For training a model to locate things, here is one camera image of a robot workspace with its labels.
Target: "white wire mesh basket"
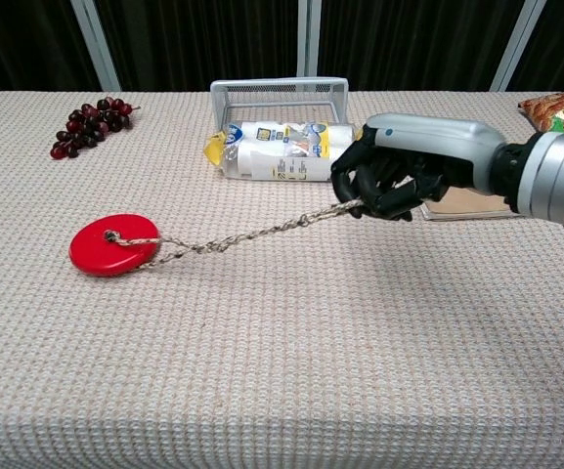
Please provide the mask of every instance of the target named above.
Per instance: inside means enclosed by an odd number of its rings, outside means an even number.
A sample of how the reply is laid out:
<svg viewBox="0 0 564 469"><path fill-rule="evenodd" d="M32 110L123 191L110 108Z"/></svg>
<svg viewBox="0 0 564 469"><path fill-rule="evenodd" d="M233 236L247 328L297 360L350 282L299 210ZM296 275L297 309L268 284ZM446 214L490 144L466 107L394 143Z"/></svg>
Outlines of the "white wire mesh basket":
<svg viewBox="0 0 564 469"><path fill-rule="evenodd" d="M347 123L345 78L217 80L210 85L210 94L217 130L232 121Z"/></svg>

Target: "red plastic puck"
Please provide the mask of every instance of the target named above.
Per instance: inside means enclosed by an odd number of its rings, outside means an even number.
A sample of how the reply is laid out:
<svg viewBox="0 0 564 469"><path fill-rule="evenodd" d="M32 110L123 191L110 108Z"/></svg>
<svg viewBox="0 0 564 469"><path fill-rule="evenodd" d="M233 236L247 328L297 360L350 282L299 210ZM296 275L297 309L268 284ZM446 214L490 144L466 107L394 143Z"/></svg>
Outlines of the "red plastic puck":
<svg viewBox="0 0 564 469"><path fill-rule="evenodd" d="M158 244L119 246L106 239L106 232L118 232L123 239L159 237L159 231L145 217L133 214L111 215L97 220L75 235L68 249L73 265L91 276L112 277L148 262Z"/></svg>

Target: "chip bag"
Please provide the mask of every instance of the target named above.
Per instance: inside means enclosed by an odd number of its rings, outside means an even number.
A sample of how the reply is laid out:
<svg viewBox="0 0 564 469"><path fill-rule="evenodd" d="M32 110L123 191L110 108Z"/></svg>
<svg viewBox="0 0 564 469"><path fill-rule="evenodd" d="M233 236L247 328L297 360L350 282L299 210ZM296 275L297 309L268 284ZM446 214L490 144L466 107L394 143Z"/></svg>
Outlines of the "chip bag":
<svg viewBox="0 0 564 469"><path fill-rule="evenodd" d="M518 107L541 132L564 132L564 93L523 101Z"/></svg>

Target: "rope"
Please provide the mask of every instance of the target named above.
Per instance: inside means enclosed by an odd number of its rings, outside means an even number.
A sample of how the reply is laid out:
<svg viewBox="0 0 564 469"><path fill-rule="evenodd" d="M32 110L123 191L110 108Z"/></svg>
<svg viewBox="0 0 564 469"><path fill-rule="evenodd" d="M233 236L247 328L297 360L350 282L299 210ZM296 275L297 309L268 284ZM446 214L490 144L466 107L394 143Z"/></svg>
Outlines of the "rope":
<svg viewBox="0 0 564 469"><path fill-rule="evenodd" d="M350 200L344 203L338 203L331 205L330 207L318 210L316 212L304 213L298 218L287 220L279 225L273 225L270 228L265 228L263 230L255 230L252 232L246 232L242 234L234 234L232 236L225 237L223 239L214 239L201 244L192 244L184 242L175 237L147 237L147 238L137 238L137 239L123 239L120 237L120 233L112 230L106 231L105 237L109 242L115 242L120 246L135 246L138 244L174 244L176 246L173 252L167 253L163 257L156 260L147 262L139 267L139 269L151 269L160 264L166 264L173 259L180 259L185 254L189 252L195 254L209 254L211 252L225 252L229 247L235 246L248 239L256 239L258 237L272 235L274 233L287 232L288 230L293 230L299 227L309 227L317 222L327 220L329 218L339 217L340 215L345 215L349 213L349 210L354 207L359 207L364 205L361 200Z"/></svg>

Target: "robotic hand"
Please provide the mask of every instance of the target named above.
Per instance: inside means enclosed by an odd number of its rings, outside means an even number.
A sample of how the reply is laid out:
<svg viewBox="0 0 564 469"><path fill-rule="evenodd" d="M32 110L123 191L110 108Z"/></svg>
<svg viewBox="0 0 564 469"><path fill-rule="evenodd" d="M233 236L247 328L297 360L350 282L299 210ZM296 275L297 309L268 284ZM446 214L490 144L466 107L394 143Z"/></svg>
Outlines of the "robotic hand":
<svg viewBox="0 0 564 469"><path fill-rule="evenodd" d="M333 163L331 181L340 201L364 202L351 210L356 218L409 221L411 209L457 187L501 195L515 213L564 225L564 134L509 144L482 122L379 114Z"/></svg>

